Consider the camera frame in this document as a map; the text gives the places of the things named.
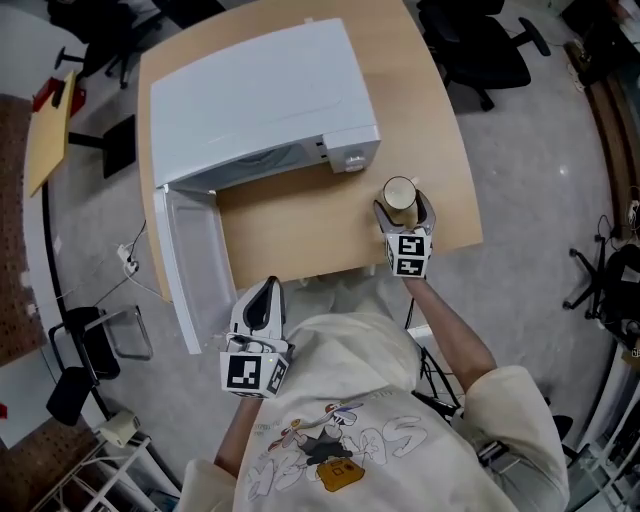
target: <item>wooden table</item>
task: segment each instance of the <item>wooden table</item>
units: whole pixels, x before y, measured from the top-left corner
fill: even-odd
[[[55,94],[52,94],[40,110],[31,116],[30,144],[26,156],[29,169],[29,197],[38,191],[67,155],[71,100],[76,84],[75,72],[69,73],[64,82],[58,106],[53,106]]]
[[[402,1],[259,0],[180,32],[142,56],[140,180],[151,252],[165,298],[170,294],[153,205],[151,84],[241,41],[305,20],[329,18],[342,18],[347,28],[382,143],[373,164],[360,173],[334,175],[328,165],[318,165],[220,191],[218,204],[236,287],[246,288],[269,275],[286,281],[383,262],[372,201],[395,175],[418,178],[419,188],[431,201],[437,216],[436,252],[482,241],[475,189],[456,119],[433,59]],[[211,91],[215,94],[215,83]]]

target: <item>electrical outlet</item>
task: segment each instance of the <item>electrical outlet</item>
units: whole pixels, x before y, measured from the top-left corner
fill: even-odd
[[[124,264],[125,271],[128,272],[129,275],[135,274],[140,268],[138,262],[131,257],[129,249],[122,244],[118,246],[118,257]]]
[[[118,257],[125,265],[131,261],[131,253],[129,252],[129,249],[122,244],[118,246]]]

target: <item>open cabinet door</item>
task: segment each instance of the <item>open cabinet door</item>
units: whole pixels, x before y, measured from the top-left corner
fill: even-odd
[[[190,354],[229,327],[237,295],[215,197],[168,187],[154,193],[169,290]]]

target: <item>concrete floor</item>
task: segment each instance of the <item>concrete floor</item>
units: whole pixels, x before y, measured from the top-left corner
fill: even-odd
[[[517,17],[523,15],[549,42],[571,38],[549,13],[518,4],[507,4],[498,18],[519,31]],[[172,31],[175,27],[168,27],[163,34]],[[611,216],[609,185],[589,105],[566,72],[562,49],[552,47],[548,58],[533,45],[521,50],[532,84],[492,91],[494,111],[479,111],[472,91],[450,87],[485,241],[435,256],[429,280],[500,364],[528,368],[554,412],[575,419],[575,439],[603,376],[611,339],[586,321],[582,310],[561,308],[563,299],[584,282],[568,250],[574,246],[595,256],[598,218]],[[135,73],[122,92],[115,80],[90,77],[89,103],[72,120],[72,129],[100,135],[135,113]],[[122,280],[116,246],[131,242],[144,221],[136,164],[106,181],[101,165],[99,153],[73,147],[66,167],[51,180],[61,286],[64,291],[84,283],[65,298],[68,307],[92,305]],[[155,288],[144,235],[136,256],[141,262],[136,278]],[[382,287],[402,322],[408,297],[401,283],[386,279]],[[181,479],[189,459],[214,456],[238,399],[220,390],[219,345],[210,344],[200,356],[187,354],[171,304],[127,282],[100,305],[113,310],[125,304],[139,305],[155,356],[148,363],[121,361],[121,375],[102,384],[101,392],[136,412],[160,456]],[[414,315],[414,325],[422,321],[420,314]]]

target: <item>person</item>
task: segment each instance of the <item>person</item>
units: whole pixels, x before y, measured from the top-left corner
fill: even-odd
[[[562,446],[527,370],[498,368],[426,280],[404,283],[465,392],[462,417],[449,424],[411,394],[417,345],[367,297],[289,333],[277,398],[242,399],[213,463],[187,465],[178,511],[565,509]],[[506,459],[483,467],[493,441]]]

